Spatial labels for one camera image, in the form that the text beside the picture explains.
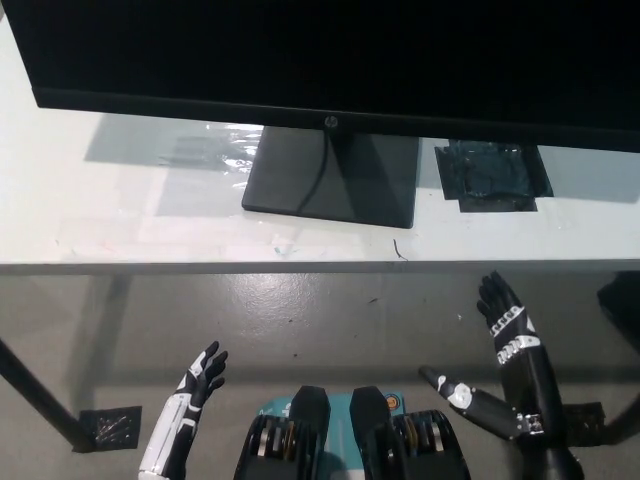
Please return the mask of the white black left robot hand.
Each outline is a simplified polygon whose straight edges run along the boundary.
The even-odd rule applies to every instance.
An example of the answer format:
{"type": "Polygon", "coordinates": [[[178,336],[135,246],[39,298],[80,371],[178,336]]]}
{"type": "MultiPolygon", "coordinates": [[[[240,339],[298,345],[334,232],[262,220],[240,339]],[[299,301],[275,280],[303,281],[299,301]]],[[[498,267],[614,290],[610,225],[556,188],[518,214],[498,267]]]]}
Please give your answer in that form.
{"type": "Polygon", "coordinates": [[[186,463],[203,408],[224,384],[227,351],[214,341],[186,370],[168,397],[138,469],[138,479],[185,479],[186,463]]]}

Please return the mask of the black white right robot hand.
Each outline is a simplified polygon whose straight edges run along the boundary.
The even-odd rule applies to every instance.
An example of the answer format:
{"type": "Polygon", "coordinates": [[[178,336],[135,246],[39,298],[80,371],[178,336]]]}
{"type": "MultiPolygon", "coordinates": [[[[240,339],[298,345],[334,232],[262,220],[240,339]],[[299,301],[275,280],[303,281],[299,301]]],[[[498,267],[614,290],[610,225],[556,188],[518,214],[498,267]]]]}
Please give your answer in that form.
{"type": "Polygon", "coordinates": [[[492,337],[502,399],[424,365],[419,374],[450,407],[504,440],[564,447],[568,426],[555,373],[524,303],[496,271],[479,286],[477,309],[492,337]]]}

